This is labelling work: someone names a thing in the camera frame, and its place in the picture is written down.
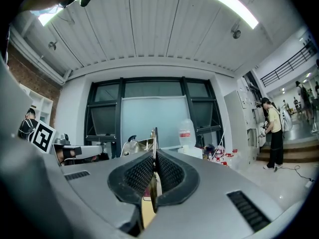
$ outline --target yellow shirt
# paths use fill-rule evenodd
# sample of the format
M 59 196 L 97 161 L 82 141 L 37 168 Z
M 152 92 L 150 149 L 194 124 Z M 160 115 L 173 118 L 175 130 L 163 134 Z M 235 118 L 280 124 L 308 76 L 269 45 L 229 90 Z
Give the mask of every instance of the yellow shirt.
M 271 129 L 271 133 L 276 133 L 281 130 L 279 112 L 274 107 L 271 107 L 268 110 L 268 120 L 269 122 L 274 122 L 274 126 Z

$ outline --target ceiling light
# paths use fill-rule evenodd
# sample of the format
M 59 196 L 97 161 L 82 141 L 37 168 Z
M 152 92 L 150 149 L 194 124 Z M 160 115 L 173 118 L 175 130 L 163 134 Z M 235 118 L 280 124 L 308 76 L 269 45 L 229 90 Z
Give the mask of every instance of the ceiling light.
M 42 14 L 38 17 L 38 19 L 40 20 L 42 26 L 45 26 L 55 15 L 57 15 L 62 10 L 62 8 L 58 8 L 55 13 Z
M 252 29 L 258 25 L 257 19 L 239 0 L 219 0 L 236 12 Z

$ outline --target white cabinet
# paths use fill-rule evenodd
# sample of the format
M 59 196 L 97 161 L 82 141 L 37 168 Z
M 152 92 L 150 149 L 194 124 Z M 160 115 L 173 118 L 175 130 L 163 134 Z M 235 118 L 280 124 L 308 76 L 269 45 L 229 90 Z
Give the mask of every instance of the white cabinet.
M 31 108 L 35 110 L 35 119 L 49 125 L 53 101 L 27 88 L 25 85 L 20 84 L 20 88 L 32 99 Z
M 224 96 L 233 148 L 240 152 L 239 169 L 251 164 L 258 153 L 258 135 L 255 114 L 251 98 L 244 91 L 233 91 Z

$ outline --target sneaker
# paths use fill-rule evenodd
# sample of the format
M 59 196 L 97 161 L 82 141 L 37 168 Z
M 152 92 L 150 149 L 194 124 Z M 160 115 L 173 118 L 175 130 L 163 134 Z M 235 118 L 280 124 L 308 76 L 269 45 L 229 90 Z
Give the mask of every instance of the sneaker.
M 264 169 L 274 169 L 274 167 L 268 167 L 267 165 L 264 165 Z

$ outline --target black mesh pad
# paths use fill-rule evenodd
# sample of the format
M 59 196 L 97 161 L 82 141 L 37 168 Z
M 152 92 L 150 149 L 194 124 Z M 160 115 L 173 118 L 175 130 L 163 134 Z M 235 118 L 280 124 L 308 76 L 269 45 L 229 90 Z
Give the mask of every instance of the black mesh pad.
M 184 202 L 197 189 L 199 175 L 189 164 L 157 151 L 156 171 L 159 174 L 162 195 L 156 199 L 159 206 Z M 153 176 L 152 152 L 114 169 L 108 178 L 110 189 L 119 200 L 141 206 L 143 194 Z
M 148 156 L 124 174 L 124 182 L 134 189 L 141 197 L 153 176 L 153 158 Z
M 152 152 L 115 168 L 108 184 L 119 200 L 141 205 L 142 196 L 153 176 Z
M 157 197 L 156 207 L 183 203 L 197 189 L 199 175 L 191 165 L 157 151 L 156 168 L 162 187 L 162 195 Z

